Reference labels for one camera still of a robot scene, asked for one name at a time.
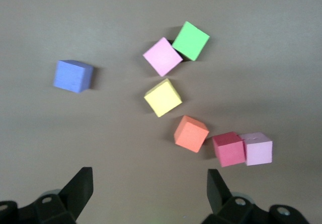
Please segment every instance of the block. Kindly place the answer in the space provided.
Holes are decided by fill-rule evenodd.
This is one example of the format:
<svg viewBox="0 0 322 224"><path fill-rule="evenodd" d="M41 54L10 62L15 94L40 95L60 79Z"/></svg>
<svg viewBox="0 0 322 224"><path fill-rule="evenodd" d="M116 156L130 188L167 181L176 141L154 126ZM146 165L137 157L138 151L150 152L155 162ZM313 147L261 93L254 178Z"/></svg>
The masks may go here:
<svg viewBox="0 0 322 224"><path fill-rule="evenodd" d="M161 77L165 76L183 60L166 38L159 40L144 53L143 57Z"/></svg>
<svg viewBox="0 0 322 224"><path fill-rule="evenodd" d="M261 132L239 135L244 141L246 165L268 164L273 159L273 142Z"/></svg>
<svg viewBox="0 0 322 224"><path fill-rule="evenodd" d="M235 132L214 136L212 141L222 167L245 162L244 143Z"/></svg>
<svg viewBox="0 0 322 224"><path fill-rule="evenodd" d="M209 35L189 22L185 22L172 47L189 59L195 61L207 43Z"/></svg>
<svg viewBox="0 0 322 224"><path fill-rule="evenodd" d="M209 133L206 125L189 116L183 116L175 132L175 143L195 153L199 152Z"/></svg>
<svg viewBox="0 0 322 224"><path fill-rule="evenodd" d="M91 86L94 67L76 60L59 60L53 85L80 93Z"/></svg>
<svg viewBox="0 0 322 224"><path fill-rule="evenodd" d="M144 95L145 100L158 117L165 115L182 103L169 79L165 79Z"/></svg>

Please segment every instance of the metal bolt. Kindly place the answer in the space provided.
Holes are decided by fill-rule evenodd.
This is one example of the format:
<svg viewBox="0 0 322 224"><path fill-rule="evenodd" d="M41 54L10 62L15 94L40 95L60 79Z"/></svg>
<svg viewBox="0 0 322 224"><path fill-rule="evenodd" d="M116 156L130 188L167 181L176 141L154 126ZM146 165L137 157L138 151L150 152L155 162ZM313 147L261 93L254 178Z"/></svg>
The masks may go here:
<svg viewBox="0 0 322 224"><path fill-rule="evenodd" d="M281 215L291 215L291 213L289 212L288 209L284 208L284 207L279 207L277 208L277 211L281 214Z"/></svg>
<svg viewBox="0 0 322 224"><path fill-rule="evenodd" d="M236 202L236 204L237 205L246 205L246 201L244 201L243 199L241 199L241 198L237 198L236 200L235 200L235 202Z"/></svg>
<svg viewBox="0 0 322 224"><path fill-rule="evenodd" d="M51 197L46 197L41 201L43 204L51 202Z"/></svg>
<svg viewBox="0 0 322 224"><path fill-rule="evenodd" d="M3 211L3 210L5 210L5 209L7 209L8 208L8 206L7 205L0 205L0 211Z"/></svg>

